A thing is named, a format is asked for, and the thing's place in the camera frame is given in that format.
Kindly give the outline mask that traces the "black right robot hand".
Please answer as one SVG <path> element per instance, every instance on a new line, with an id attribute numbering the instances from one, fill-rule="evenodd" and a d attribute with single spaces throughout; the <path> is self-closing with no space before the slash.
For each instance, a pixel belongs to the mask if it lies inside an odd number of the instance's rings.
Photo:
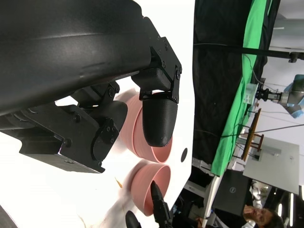
<path id="1" fill-rule="evenodd" d="M 153 215 L 155 222 L 160 228 L 172 228 L 173 216 L 169 210 L 168 204 L 164 201 L 161 190 L 155 181 L 151 183 L 151 196 L 153 203 Z M 127 228 L 141 228 L 140 222 L 130 210 L 125 215 Z"/>

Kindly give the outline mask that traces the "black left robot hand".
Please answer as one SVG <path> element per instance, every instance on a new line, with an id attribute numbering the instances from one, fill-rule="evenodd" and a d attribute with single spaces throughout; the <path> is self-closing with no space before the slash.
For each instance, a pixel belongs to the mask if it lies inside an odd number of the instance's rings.
<path id="1" fill-rule="evenodd" d="M 146 142 L 172 137 L 182 67 L 132 0 L 3 0 L 0 130 L 20 153 L 66 171 L 104 171 L 128 107 L 117 80 L 139 86 Z"/>

